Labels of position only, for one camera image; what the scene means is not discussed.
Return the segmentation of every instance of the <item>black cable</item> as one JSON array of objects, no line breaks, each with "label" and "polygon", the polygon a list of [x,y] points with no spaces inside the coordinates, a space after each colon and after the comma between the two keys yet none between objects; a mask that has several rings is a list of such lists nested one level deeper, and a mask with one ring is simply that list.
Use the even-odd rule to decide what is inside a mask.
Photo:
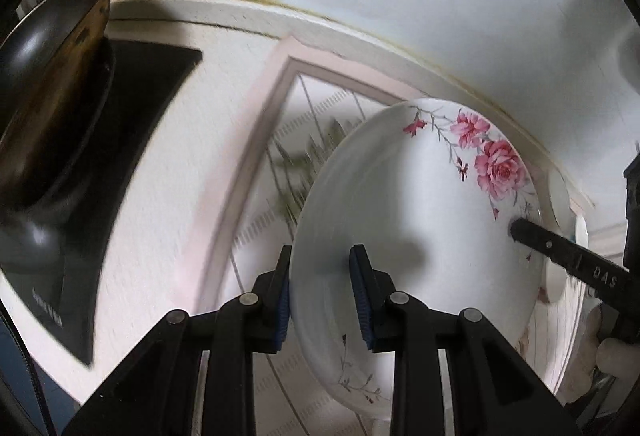
[{"label": "black cable", "polygon": [[36,401],[38,402],[38,408],[40,409],[40,415],[42,416],[47,434],[48,436],[57,436],[58,433],[56,432],[55,425],[53,425],[51,413],[49,412],[47,401],[44,398],[42,384],[40,383],[40,379],[38,378],[36,368],[33,364],[33,359],[31,358],[31,355],[27,350],[27,346],[24,345],[24,341],[22,340],[22,337],[20,337],[20,334],[18,333],[14,322],[9,316],[9,312],[4,307],[2,301],[0,301],[0,320],[4,322],[5,326],[7,326],[7,328],[9,329],[9,333],[11,334],[11,337],[14,340],[15,345],[18,347],[18,351],[20,352],[20,355],[22,356],[22,359],[27,366],[27,370],[29,371],[29,378],[31,379],[31,387],[33,387],[33,394],[35,395]]}]

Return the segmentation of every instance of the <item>plate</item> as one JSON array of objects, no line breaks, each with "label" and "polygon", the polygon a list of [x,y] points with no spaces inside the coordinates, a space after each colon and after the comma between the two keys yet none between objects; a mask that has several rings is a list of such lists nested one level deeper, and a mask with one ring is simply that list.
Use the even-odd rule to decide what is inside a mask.
[{"label": "plate", "polygon": [[476,307],[515,346],[543,261],[508,225],[540,222],[539,209],[519,154],[472,109],[420,99],[356,129],[318,175],[291,257],[291,314],[318,381],[350,409],[390,418],[394,355],[362,340],[348,265],[356,243],[396,288],[432,309]]}]

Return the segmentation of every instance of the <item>frying pan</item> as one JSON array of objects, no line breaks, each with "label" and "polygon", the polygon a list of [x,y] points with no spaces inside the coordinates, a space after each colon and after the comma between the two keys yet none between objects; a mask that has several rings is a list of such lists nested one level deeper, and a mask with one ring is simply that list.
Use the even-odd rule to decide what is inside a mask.
[{"label": "frying pan", "polygon": [[0,46],[2,209],[27,209],[50,194],[95,125],[84,89],[109,7],[110,0],[44,0]]}]

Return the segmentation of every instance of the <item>white countertop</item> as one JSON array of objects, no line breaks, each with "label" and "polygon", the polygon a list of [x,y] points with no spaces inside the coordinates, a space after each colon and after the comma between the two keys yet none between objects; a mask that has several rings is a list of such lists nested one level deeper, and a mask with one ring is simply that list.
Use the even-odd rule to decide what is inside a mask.
[{"label": "white countertop", "polygon": [[203,61],[158,124],[127,189],[108,244],[95,311],[94,363],[86,367],[36,321],[0,274],[0,298],[37,363],[84,403],[175,304],[175,265],[204,182],[276,39],[181,22],[110,22],[115,39],[198,48]]}]

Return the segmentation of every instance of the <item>pink flower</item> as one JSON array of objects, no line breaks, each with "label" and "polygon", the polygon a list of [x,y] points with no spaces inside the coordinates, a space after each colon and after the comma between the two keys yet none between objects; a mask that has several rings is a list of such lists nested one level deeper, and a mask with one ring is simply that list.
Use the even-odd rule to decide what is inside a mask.
[{"label": "pink flower", "polygon": [[474,166],[478,171],[478,185],[494,200],[501,200],[512,189],[526,184],[524,166],[506,140],[487,140]]},{"label": "pink flower", "polygon": [[416,111],[414,121],[411,124],[409,124],[407,127],[404,127],[402,129],[404,133],[410,133],[412,139],[415,137],[415,134],[418,132],[418,129],[422,129],[427,125],[427,123],[425,121],[421,121],[419,117],[420,117],[420,111]]},{"label": "pink flower", "polygon": [[458,119],[455,124],[450,127],[451,133],[460,137],[458,145],[465,149],[468,145],[478,147],[482,143],[481,135],[489,131],[489,123],[481,119],[475,113],[458,113]]}]

